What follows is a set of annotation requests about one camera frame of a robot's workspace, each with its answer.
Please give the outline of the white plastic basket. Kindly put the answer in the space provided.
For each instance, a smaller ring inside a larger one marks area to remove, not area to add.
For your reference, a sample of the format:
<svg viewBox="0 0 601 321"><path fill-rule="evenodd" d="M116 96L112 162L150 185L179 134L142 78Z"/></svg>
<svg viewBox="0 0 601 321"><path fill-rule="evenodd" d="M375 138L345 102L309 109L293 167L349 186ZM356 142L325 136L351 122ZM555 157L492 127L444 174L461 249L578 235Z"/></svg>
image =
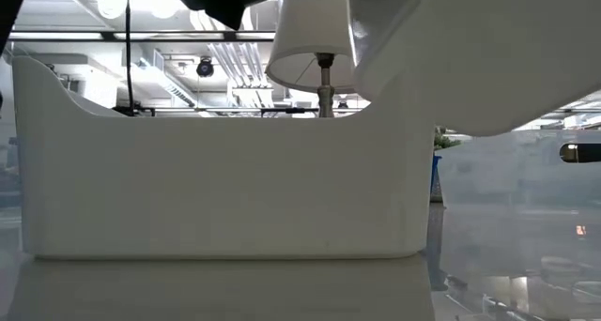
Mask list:
<svg viewBox="0 0 601 321"><path fill-rule="evenodd" d="M601 89L601 0L348 0L357 92L512 130Z"/></svg>
<svg viewBox="0 0 601 321"><path fill-rule="evenodd" d="M13 60L40 258L394 258L426 243L434 122L395 78L342 118L128 117Z"/></svg>

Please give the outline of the blue perforated plastic basket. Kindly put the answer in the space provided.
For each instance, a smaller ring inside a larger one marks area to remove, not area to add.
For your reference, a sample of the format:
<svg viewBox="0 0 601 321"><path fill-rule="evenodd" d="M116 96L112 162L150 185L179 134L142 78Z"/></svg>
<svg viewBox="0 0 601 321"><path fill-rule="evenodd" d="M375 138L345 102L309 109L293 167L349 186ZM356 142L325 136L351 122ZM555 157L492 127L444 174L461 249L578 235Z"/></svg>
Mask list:
<svg viewBox="0 0 601 321"><path fill-rule="evenodd" d="M431 170L431 182L430 182L430 202L431 203L441 203L442 202L442 194L439 183L439 171L438 164L441 160L440 156L434 155L432 161L432 170Z"/></svg>

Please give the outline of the white shade table lamp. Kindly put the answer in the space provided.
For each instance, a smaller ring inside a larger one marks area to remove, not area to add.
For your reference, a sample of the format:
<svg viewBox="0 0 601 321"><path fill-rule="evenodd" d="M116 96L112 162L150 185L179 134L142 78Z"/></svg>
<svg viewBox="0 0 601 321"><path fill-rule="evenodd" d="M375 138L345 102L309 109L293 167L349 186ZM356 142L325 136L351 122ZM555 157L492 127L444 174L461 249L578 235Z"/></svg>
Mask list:
<svg viewBox="0 0 601 321"><path fill-rule="evenodd" d="M318 115L355 91L347 0L283 0L265 73L290 90L314 93Z"/></svg>

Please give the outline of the black ceiling beam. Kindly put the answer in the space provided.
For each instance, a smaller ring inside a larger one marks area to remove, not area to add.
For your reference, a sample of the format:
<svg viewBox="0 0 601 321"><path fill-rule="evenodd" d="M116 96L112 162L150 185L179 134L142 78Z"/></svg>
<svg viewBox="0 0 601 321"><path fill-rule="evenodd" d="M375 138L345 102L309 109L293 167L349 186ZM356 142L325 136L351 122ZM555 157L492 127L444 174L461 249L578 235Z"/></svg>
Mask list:
<svg viewBox="0 0 601 321"><path fill-rule="evenodd" d="M13 31L14 42L272 42L274 31Z"/></svg>

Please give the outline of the green succulent plant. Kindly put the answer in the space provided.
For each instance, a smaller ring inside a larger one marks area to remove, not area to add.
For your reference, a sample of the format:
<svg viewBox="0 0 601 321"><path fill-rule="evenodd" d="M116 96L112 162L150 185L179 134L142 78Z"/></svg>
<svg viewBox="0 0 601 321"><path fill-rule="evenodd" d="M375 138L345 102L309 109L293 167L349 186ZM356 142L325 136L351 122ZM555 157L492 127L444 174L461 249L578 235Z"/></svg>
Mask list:
<svg viewBox="0 0 601 321"><path fill-rule="evenodd" d="M449 138L448 136L445 135L445 133L446 133L445 128L443 128L443 127L435 128L435 135L434 135L434 149L435 150L445 149L445 148L449 148L449 147L453 147L453 146L461 144L461 142L459 140Z"/></svg>

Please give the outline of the clear plastic basket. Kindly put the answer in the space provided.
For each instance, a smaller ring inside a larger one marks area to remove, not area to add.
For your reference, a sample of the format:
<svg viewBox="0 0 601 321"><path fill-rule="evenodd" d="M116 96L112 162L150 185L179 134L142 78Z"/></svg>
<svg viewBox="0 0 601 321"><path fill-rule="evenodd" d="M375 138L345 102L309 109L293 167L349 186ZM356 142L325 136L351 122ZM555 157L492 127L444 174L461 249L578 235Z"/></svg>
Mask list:
<svg viewBox="0 0 601 321"><path fill-rule="evenodd" d="M599 130L515 130L437 154L449 206L601 210Z"/></svg>

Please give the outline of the black ceiling rail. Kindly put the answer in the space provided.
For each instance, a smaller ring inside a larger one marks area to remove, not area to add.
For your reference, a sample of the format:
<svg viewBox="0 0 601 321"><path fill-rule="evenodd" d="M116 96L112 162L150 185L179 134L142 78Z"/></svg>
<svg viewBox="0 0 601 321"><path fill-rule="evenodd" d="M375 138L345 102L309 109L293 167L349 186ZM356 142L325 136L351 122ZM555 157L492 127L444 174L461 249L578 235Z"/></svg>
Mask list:
<svg viewBox="0 0 601 321"><path fill-rule="evenodd" d="M283 113L288 115L318 113L318 108L301 108L301 107L285 107L285 108L240 108L240 107L134 107L133 113L150 113L151 116L156 116L158 113L165 114L184 114L184 113L208 113L208 114L260 114L263 116L267 113Z"/></svg>

